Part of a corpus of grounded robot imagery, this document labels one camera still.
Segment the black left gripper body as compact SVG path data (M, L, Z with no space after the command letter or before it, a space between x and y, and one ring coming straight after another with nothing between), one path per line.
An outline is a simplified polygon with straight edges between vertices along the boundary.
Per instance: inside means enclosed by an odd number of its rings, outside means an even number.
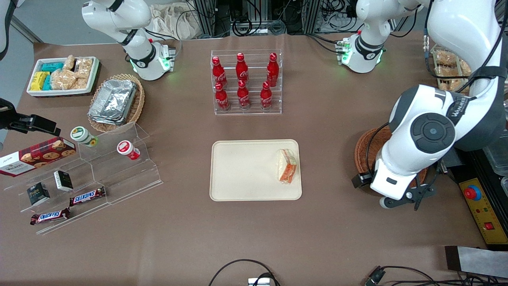
M373 175L370 172L358 173L352 178L352 185L355 189L369 186L373 181Z

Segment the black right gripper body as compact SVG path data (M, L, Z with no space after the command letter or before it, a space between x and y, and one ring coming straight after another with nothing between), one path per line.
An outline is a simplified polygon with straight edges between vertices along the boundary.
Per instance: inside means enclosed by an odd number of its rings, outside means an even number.
M61 130L56 127L56 122L51 121L49 119L44 118L43 116L38 116L36 114L25 115L16 112L14 105L5 100L0 99L0 128L8 129L8 125L11 122L19 122L27 121L31 122L33 131L39 131L43 133L47 133L53 136L59 136Z

